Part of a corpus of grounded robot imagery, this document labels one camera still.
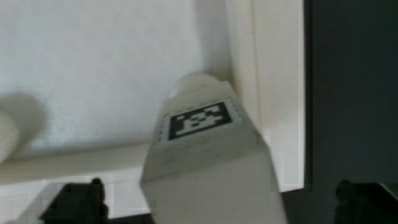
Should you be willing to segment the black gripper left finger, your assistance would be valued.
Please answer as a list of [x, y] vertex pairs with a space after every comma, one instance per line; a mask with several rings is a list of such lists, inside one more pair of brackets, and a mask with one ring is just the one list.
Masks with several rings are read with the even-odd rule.
[[100, 178], [89, 183], [68, 183], [39, 216], [45, 224], [107, 224], [105, 185]]

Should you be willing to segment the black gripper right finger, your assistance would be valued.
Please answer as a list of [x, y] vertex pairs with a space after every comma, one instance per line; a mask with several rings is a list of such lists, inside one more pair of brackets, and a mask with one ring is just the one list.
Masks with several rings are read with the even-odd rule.
[[398, 183], [354, 183], [336, 188], [334, 224], [398, 224]]

